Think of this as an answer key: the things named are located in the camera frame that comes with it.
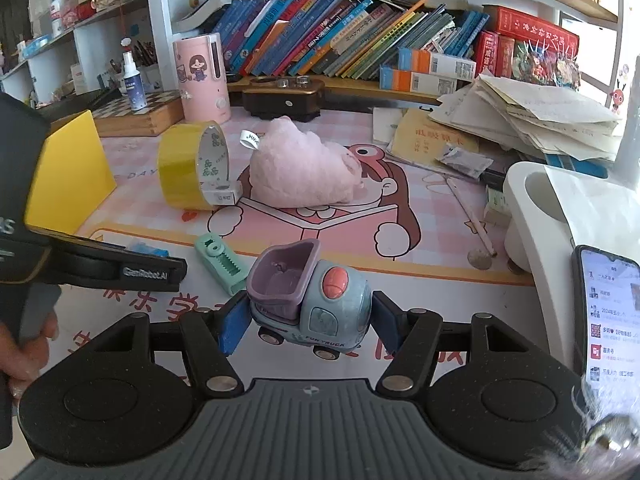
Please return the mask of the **left hand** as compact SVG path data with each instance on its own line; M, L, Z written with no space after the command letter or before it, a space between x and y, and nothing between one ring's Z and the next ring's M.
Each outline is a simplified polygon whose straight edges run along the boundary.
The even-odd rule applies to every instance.
M58 338L58 318L51 312L40 334L22 346L15 342L10 331L1 324L1 373L8 378L13 402L21 400L26 389L39 377L40 370L49 362L49 342Z

